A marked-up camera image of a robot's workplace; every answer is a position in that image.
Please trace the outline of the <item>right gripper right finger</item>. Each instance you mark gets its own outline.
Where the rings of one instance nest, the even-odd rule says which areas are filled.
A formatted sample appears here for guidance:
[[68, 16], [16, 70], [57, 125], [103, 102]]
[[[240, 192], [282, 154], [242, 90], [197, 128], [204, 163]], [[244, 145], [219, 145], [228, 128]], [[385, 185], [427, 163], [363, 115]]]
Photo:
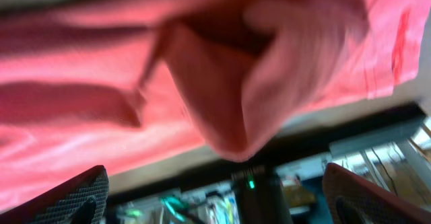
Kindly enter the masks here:
[[336, 163], [326, 167], [323, 192], [334, 223], [430, 224], [429, 211]]

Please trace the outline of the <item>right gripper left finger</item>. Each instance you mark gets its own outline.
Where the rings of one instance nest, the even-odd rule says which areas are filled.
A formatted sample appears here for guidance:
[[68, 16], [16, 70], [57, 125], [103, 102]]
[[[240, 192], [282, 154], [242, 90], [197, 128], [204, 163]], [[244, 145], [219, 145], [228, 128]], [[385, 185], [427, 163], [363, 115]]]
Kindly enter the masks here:
[[99, 224], [103, 219], [109, 181], [96, 165], [55, 188], [1, 213], [2, 224]]

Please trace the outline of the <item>red t-shirt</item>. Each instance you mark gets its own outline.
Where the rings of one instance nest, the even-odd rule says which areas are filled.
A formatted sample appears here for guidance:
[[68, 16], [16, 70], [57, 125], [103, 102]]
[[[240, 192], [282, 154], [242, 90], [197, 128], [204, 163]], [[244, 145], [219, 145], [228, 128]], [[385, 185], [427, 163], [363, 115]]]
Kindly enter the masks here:
[[293, 116], [418, 74], [430, 0], [85, 0], [1, 17], [1, 208], [202, 145], [244, 161]]

